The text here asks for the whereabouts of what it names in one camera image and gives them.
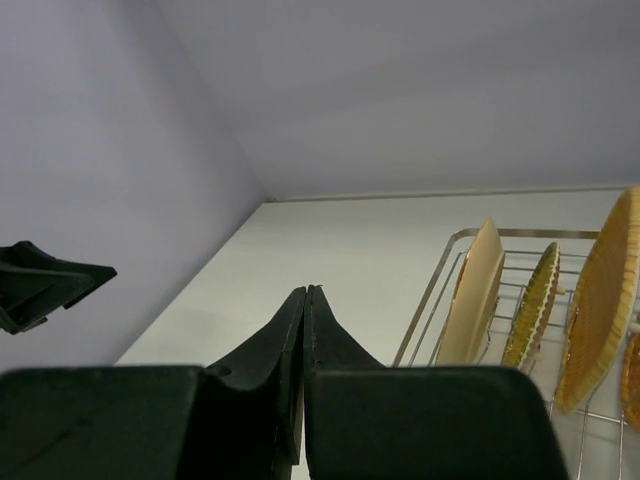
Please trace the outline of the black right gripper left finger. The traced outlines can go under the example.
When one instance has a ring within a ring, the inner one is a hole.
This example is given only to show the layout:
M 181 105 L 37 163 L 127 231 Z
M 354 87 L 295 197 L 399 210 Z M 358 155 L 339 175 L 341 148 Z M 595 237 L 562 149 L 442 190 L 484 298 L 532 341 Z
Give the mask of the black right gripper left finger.
M 289 479 L 300 462 L 306 289 L 294 289 L 251 337 L 207 368 L 207 449 L 215 479 Z

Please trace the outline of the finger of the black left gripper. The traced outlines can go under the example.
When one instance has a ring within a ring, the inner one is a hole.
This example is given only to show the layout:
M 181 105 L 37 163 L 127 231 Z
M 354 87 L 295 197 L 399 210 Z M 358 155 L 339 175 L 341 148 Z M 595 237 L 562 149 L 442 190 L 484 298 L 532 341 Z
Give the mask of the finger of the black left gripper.
M 117 276 L 110 266 L 62 260 L 30 241 L 1 248 L 1 329 L 31 330 L 62 307 L 69 309 Z

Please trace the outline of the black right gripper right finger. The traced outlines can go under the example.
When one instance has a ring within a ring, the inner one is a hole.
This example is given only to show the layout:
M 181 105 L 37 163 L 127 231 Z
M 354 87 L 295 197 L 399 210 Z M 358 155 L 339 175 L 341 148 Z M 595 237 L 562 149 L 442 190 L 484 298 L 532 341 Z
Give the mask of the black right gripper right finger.
M 386 479 L 378 431 L 388 416 L 384 366 L 336 319 L 320 286 L 304 307 L 305 440 L 313 479 Z

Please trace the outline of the beige leaf pattern plate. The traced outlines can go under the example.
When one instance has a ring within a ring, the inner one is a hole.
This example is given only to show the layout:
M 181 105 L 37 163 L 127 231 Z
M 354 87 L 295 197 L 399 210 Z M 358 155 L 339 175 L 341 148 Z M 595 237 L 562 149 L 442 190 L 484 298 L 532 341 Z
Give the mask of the beige leaf pattern plate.
M 487 219 L 461 267 L 435 359 L 436 366 L 473 364 L 496 304 L 505 251 Z

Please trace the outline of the green rim woven plate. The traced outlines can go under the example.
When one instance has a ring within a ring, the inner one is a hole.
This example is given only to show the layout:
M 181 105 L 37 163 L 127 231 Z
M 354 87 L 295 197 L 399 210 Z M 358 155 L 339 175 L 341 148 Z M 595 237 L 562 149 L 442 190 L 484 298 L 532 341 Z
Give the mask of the green rim woven plate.
M 550 243 L 522 297 L 505 343 L 501 365 L 528 369 L 536 356 L 553 309 L 560 273 L 560 248 Z

